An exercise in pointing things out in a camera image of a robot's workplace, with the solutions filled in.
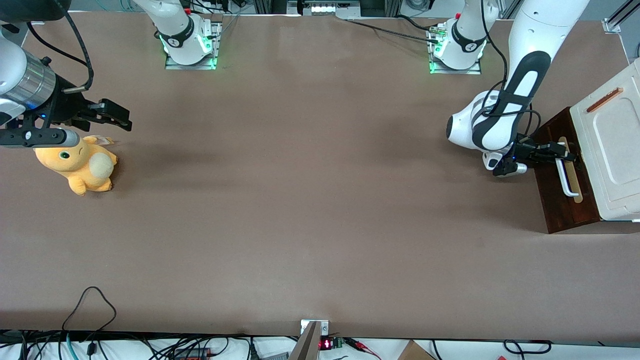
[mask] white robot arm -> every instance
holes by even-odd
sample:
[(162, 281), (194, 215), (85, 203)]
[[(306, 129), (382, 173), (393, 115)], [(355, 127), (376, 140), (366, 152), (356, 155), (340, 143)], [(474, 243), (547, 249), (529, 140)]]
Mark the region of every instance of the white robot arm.
[[(164, 50), (180, 65), (198, 63), (212, 53), (211, 21), (196, 14), (187, 15), (179, 0), (135, 0), (153, 20)], [(24, 6), (0, 3), (5, 22), (57, 20), (68, 15), (70, 0), (28, 0)], [(83, 64), (90, 60), (85, 53)], [(79, 141), (77, 133), (57, 126), (65, 124), (84, 131), (89, 122), (108, 123), (131, 130), (129, 111), (108, 99), (94, 103), (76, 87), (57, 75), (49, 66), (51, 59), (38, 59), (0, 33), (0, 145), (6, 147), (68, 147)], [(42, 119), (42, 127), (36, 121)]]
[(192, 65), (213, 51), (211, 20), (187, 15), (179, 0), (133, 0), (149, 15), (164, 50), (180, 65)]
[[(2, 146), (75, 146), (79, 141), (77, 133), (51, 127), (60, 124), (88, 131), (90, 122), (97, 122), (131, 130), (128, 110), (108, 99), (96, 103), (82, 95), (91, 86), (93, 70), (82, 38), (67, 12), (68, 6), (68, 0), (32, 0), (24, 6), (16, 6), (10, 1), (0, 2), (0, 20), (9, 23), (67, 18), (85, 55), (85, 61), (75, 59), (86, 65), (89, 73), (89, 79), (83, 86), (75, 86), (50, 68), (50, 58), (38, 59), (0, 33), (0, 126), (4, 126), (0, 129)], [(4, 24), (3, 28), (19, 32), (19, 28), (11, 24)], [(38, 119), (42, 119), (43, 125), (40, 127), (36, 126)]]
[(496, 0), (466, 0), (460, 17), (445, 22), (446, 36), (433, 56), (452, 69), (463, 70), (473, 66), (486, 45), (484, 25), (491, 30), (498, 12)]
[(526, 172), (525, 164), (503, 160), (511, 155), (523, 111), (588, 3), (589, 0), (525, 0), (509, 35), (506, 84), (501, 90), (478, 94), (466, 108), (449, 118), (447, 138), (483, 152), (486, 169), (495, 175)]

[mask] brown table surface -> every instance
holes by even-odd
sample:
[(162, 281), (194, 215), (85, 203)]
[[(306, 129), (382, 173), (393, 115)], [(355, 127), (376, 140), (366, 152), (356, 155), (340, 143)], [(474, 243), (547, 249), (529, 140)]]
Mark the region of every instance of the brown table surface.
[[(0, 151), (0, 328), (59, 329), (96, 285), (111, 330), (295, 334), (327, 318), (345, 336), (640, 339), (638, 235), (544, 234), (533, 172), (493, 178), (445, 138), (501, 78), (493, 49), (482, 76), (432, 75), (420, 42), (243, 17), (218, 70), (167, 71), (145, 15), (73, 17), (87, 98), (129, 108), (133, 132), (93, 125), (122, 163), (112, 192), (86, 197), (31, 150)], [(505, 52), (509, 27), (492, 30)], [(41, 34), (81, 56), (64, 20)], [(548, 119), (626, 64), (616, 35), (580, 22), (534, 106)], [(94, 293), (70, 327), (109, 316)]]

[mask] stuffed animal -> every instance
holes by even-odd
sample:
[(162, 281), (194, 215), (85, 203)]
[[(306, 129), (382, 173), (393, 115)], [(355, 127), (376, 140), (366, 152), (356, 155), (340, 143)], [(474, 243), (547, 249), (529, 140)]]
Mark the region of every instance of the stuffed animal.
[(84, 196), (87, 190), (111, 190), (109, 176), (118, 158), (98, 143), (113, 143), (110, 138), (86, 136), (74, 147), (39, 147), (33, 149), (40, 162), (69, 180), (74, 193)]

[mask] tag on plush toy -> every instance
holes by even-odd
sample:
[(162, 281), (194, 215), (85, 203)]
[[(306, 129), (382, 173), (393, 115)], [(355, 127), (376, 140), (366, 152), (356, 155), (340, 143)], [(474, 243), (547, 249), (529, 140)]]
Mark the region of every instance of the tag on plush toy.
[(92, 138), (96, 138), (96, 145), (112, 145), (114, 141), (111, 138), (102, 135), (90, 135)]

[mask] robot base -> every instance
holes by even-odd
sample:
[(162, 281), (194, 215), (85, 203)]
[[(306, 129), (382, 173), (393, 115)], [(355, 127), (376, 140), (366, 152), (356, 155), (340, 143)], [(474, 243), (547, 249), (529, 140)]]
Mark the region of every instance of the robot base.
[(478, 60), (476, 60), (475, 64), (473, 64), (470, 68), (468, 69), (462, 69), (462, 70), (458, 70), (458, 69), (452, 69), (448, 66), (446, 66), (442, 60), (440, 60), (437, 56), (435, 56), (435, 53), (440, 53), (442, 52), (443, 48), (444, 48), (444, 40), (445, 40), (445, 34), (446, 34), (446, 23), (442, 23), (442, 24), (438, 24), (438, 30), (439, 32), (437, 33), (432, 33), (430, 31), (425, 31), (427, 34), (427, 38), (429, 39), (435, 39), (438, 41), (437, 44), (432, 44), (430, 42), (427, 43), (427, 52), (429, 53), (429, 73), (430, 74), (466, 74), (466, 75), (480, 75), (481, 74), (481, 68), (480, 68), (480, 59), (478, 58)]
[(164, 68), (166, 70), (216, 70), (218, 65), (218, 51), (220, 50), (220, 35), (222, 34), (222, 22), (210, 22), (211, 27), (205, 29), (205, 36), (211, 37), (209, 40), (203, 37), (202, 46), (207, 49), (212, 49), (209, 54), (192, 65), (181, 65), (176, 63), (165, 50), (166, 61), (164, 62)]

